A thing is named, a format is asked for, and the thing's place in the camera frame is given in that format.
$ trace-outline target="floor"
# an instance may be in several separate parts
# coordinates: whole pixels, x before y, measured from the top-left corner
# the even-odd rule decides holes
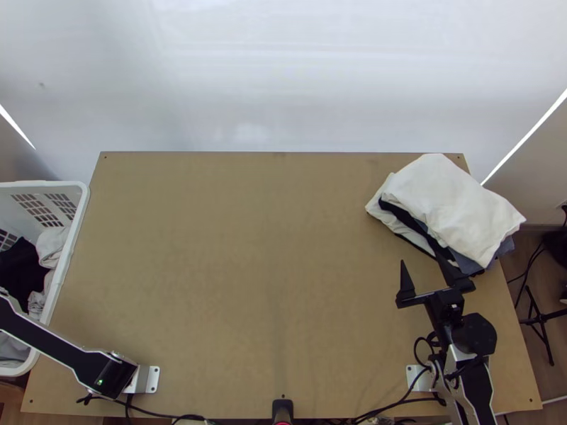
[[[541,233],[534,231],[518,232],[514,236],[516,250],[501,260],[504,273],[508,279],[523,273],[529,257],[537,247]],[[558,299],[562,283],[567,283],[567,270],[558,265],[551,256],[544,252],[535,261],[528,279],[528,284],[542,312],[559,310],[565,305]],[[510,284],[510,292],[515,298],[520,288],[521,280]],[[525,318],[528,309],[528,297],[524,294],[518,306],[518,316]],[[543,343],[529,328],[522,327],[524,340],[536,375],[537,384],[542,400],[567,395],[567,317],[551,320],[546,325],[551,350],[555,358],[555,366],[550,366]],[[506,415],[509,425],[548,424],[559,425],[566,423],[567,400],[548,404],[543,410],[533,412],[518,412]],[[230,425],[257,425],[258,421],[223,421]],[[259,425],[268,425],[270,421],[261,421]],[[170,422],[163,419],[136,419],[134,425],[167,425]],[[22,414],[16,405],[6,405],[1,414],[0,425],[125,425],[121,418],[79,418],[77,416],[57,416]],[[498,417],[499,425],[506,425],[503,416]]]
[[[533,231],[518,232],[514,236],[516,250],[501,260],[508,279],[524,272],[529,257],[540,240],[541,233]],[[544,252],[534,262],[528,278],[529,287],[541,312],[550,313],[565,307],[558,301],[562,283],[567,283],[567,270],[558,265],[547,252]],[[521,279],[510,284],[510,292],[514,299],[520,289],[520,284]],[[524,294],[517,308],[518,317],[526,318],[528,307],[529,298]],[[537,335],[529,327],[522,327],[542,400],[567,395],[567,317],[559,317],[547,322],[546,329],[555,358],[555,366],[549,365],[545,346]],[[507,415],[507,418],[510,425],[565,424],[567,400],[548,404],[541,411],[511,413]],[[499,418],[498,421],[499,425],[505,424],[503,418]]]

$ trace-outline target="brown tabletop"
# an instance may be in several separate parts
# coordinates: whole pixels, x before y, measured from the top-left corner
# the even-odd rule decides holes
[[[435,261],[364,206],[419,154],[103,153],[50,327],[88,347],[158,365],[169,414],[352,417],[407,390],[423,306],[397,310],[400,260],[418,293],[444,287]],[[448,155],[466,169],[462,155]],[[496,412],[541,409],[500,264],[474,279],[465,312],[498,332]],[[122,416],[41,356],[25,412]],[[439,415],[436,403],[392,415]]]

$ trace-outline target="white plastic basket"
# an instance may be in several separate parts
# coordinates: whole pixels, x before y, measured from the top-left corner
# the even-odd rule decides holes
[[[89,188],[79,181],[15,181],[0,183],[0,251],[9,249],[19,237],[35,245],[50,227],[69,227],[69,236],[57,263],[40,322],[49,324],[59,291],[73,254],[83,221]],[[33,348],[24,362],[0,362],[0,376],[28,372],[39,353]]]

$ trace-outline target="clothing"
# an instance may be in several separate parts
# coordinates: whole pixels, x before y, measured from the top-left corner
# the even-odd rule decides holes
[[[35,320],[41,318],[41,313],[43,312],[45,301],[47,300],[47,294],[51,288],[51,282],[53,282],[53,275],[55,275],[55,270],[49,270],[43,281],[43,291],[40,293],[33,291],[28,298],[29,315]]]
[[[68,227],[51,227],[40,234],[35,248],[38,251],[41,266],[57,267],[67,236],[69,236]]]
[[[404,225],[398,218],[390,211],[385,211],[380,208],[378,201],[382,196],[384,188],[388,185],[388,182],[393,177],[394,173],[390,173],[384,181],[383,185],[376,191],[372,199],[366,204],[366,212],[372,217],[380,220],[388,229],[394,232],[399,237],[409,241],[414,246],[418,247],[420,250],[425,252],[432,258],[435,257],[433,250],[431,249],[429,243],[420,233],[415,230],[410,229],[408,226]]]
[[[0,252],[0,286],[17,299],[25,313],[32,291],[43,291],[43,279],[48,271],[39,265],[35,247],[22,237],[10,249]]]
[[[419,220],[416,220],[416,223],[421,228],[423,228],[424,231],[427,231],[427,225],[425,223],[420,222]],[[514,251],[515,247],[516,246],[514,245],[514,239],[512,239],[511,236],[506,237],[506,239],[504,239],[502,241],[502,244],[500,244],[500,246],[496,250],[496,253],[494,254],[493,260],[490,262],[490,264],[488,264],[488,268],[490,268],[490,265],[492,264],[492,262],[494,262],[494,260],[497,257],[502,256],[502,255],[506,254],[507,252]],[[464,274],[470,276],[470,275],[477,274],[477,273],[481,272],[482,270],[484,270],[482,268],[482,266],[480,264],[476,263],[475,261],[465,257],[464,255],[455,251],[451,247],[449,247],[448,249],[453,254],[453,257],[455,258],[455,261],[459,265],[461,272],[463,272]]]
[[[388,179],[381,199],[427,224],[448,246],[486,268],[525,218],[442,154],[425,154]]]
[[[30,347],[0,332],[0,361],[24,361],[30,355]]]
[[[393,176],[391,173],[387,178],[384,184],[376,191],[372,199],[366,204],[366,211],[372,217],[380,220],[385,226],[387,226],[392,232],[396,234],[396,236],[404,239],[407,242],[410,242],[414,247],[419,249],[424,254],[435,258],[434,249],[431,242],[431,236],[427,232],[427,225],[425,223],[420,222],[419,220],[413,219],[407,211],[404,211],[402,208],[398,208],[394,205],[389,203],[385,203],[383,200],[381,201],[381,194],[383,192],[383,188],[386,187],[388,184],[389,179]],[[389,208],[382,209],[382,205],[390,205]],[[396,211],[397,214],[402,215],[405,213],[406,216],[411,217],[411,220],[414,221],[414,225],[406,226],[401,220],[396,217],[396,215],[392,212]],[[459,252],[455,251],[451,247],[447,247],[447,249],[443,248],[438,241],[436,250],[439,253],[444,253],[445,258],[449,260],[449,263],[453,266],[457,266],[461,269],[461,272],[467,274],[469,276],[475,276],[480,274],[484,271],[484,269],[476,262],[468,259],[467,257],[461,255]],[[502,256],[505,253],[512,251],[514,249],[514,241],[512,237],[507,237],[499,247],[496,252],[496,256]]]

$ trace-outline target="white wall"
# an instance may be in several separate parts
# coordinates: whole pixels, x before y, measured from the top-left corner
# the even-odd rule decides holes
[[[567,102],[485,183],[507,198],[532,225],[561,225],[557,205],[567,200]]]
[[[564,0],[8,0],[0,103],[62,179],[101,150],[464,152],[567,86]]]
[[[0,181],[56,179],[35,150],[0,116]]]

